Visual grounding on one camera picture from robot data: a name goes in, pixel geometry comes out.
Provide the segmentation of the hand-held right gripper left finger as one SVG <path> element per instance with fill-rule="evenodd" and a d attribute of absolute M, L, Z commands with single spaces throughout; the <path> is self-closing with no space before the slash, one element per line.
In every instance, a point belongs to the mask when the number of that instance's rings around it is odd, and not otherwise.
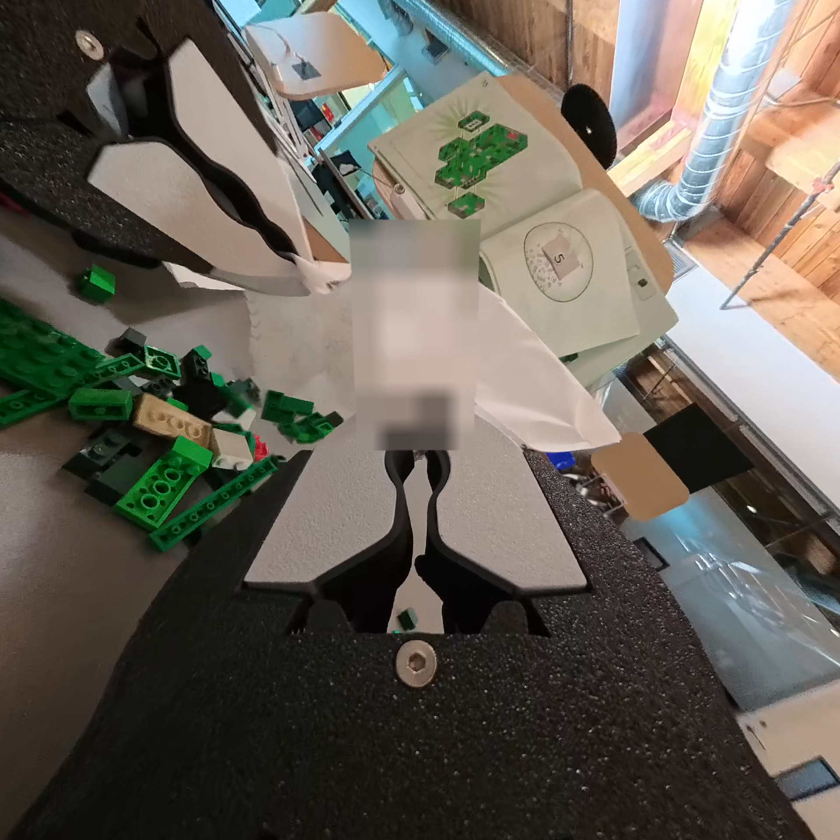
<path fill-rule="evenodd" d="M 245 574 L 251 589 L 338 603 L 384 634 L 413 564 L 404 483 L 411 451 L 315 451 Z"/>

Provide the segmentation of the toy instruction booklet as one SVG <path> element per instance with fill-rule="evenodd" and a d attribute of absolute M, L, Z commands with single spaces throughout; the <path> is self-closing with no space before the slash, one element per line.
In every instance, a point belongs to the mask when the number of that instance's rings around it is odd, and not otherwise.
<path fill-rule="evenodd" d="M 584 387 L 676 325 L 622 215 L 497 77 L 480 73 L 369 148 L 425 217 L 480 224 L 479 282 Z"/>

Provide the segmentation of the pile of green toy bricks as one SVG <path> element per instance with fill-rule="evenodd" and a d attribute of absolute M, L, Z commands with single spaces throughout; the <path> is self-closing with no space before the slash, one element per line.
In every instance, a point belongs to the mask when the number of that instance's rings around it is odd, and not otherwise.
<path fill-rule="evenodd" d="M 150 534 L 160 551 L 249 496 L 286 459 L 250 429 L 256 410 L 286 440 L 313 445 L 343 423 L 313 402 L 227 381 L 197 345 L 182 357 L 126 329 L 116 355 L 95 350 L 5 299 L 2 430 L 54 410 L 93 430 L 63 469 L 88 495 Z"/>

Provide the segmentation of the silver ventilation duct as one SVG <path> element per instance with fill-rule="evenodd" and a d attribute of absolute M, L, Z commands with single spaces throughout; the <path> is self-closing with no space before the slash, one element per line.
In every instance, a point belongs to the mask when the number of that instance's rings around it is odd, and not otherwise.
<path fill-rule="evenodd" d="M 760 82 L 797 1 L 744 1 L 738 6 L 710 84 L 692 145 L 676 184 L 657 180 L 632 196 L 649 221 L 682 223 L 711 202 L 735 150 Z"/>

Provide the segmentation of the white text-printed paper bag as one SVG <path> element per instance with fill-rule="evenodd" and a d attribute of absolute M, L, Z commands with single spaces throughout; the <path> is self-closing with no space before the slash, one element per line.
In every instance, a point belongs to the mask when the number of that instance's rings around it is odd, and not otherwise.
<path fill-rule="evenodd" d="M 282 255 L 267 276 L 165 267 L 184 287 L 240 289 L 264 384 L 324 386 L 352 413 L 383 415 L 386 396 L 445 397 L 539 452 L 619 441 L 597 401 L 497 294 L 463 272 Z"/>

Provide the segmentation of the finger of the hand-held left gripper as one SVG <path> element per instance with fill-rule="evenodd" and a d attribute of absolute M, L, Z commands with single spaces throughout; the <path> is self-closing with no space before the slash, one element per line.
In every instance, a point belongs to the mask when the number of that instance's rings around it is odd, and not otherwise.
<path fill-rule="evenodd" d="M 164 78 L 185 155 L 224 209 L 275 253 L 309 259 L 301 211 L 277 154 L 192 39 L 171 52 Z"/>
<path fill-rule="evenodd" d="M 108 144 L 87 178 L 207 263 L 205 277 L 276 297 L 310 294 L 297 264 L 275 253 L 259 231 L 226 212 L 199 173 L 169 145 Z"/>

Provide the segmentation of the grey desk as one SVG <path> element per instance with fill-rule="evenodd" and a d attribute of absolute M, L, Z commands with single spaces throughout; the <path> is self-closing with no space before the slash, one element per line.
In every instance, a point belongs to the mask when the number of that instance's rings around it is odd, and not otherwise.
<path fill-rule="evenodd" d="M 2 209 L 2 299 L 104 351 L 127 327 L 181 356 L 198 344 L 225 379 L 253 374 L 240 292 L 182 287 L 166 269 L 112 262 L 114 302 L 74 279 L 94 258 L 68 234 Z M 180 556 L 84 490 L 63 465 L 95 423 L 65 404 L 2 430 L 2 764 L 62 761 L 87 725 L 139 618 Z"/>

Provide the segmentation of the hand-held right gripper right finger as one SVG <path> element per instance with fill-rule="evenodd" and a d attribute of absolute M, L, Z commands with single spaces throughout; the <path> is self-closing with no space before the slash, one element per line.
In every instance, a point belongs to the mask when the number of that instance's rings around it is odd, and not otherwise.
<path fill-rule="evenodd" d="M 479 634 L 501 604 L 515 604 L 525 634 L 548 634 L 535 601 L 578 595 L 587 577 L 522 453 L 486 464 L 427 453 L 432 491 L 419 577 L 441 602 L 445 634 Z"/>

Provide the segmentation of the tan table with grommet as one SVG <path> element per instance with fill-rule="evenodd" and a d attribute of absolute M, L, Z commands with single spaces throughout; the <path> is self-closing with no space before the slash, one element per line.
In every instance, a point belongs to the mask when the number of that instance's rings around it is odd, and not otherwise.
<path fill-rule="evenodd" d="M 331 12 L 250 24 L 244 36 L 269 91 L 287 100 L 375 84 L 388 73 L 381 54 Z"/>

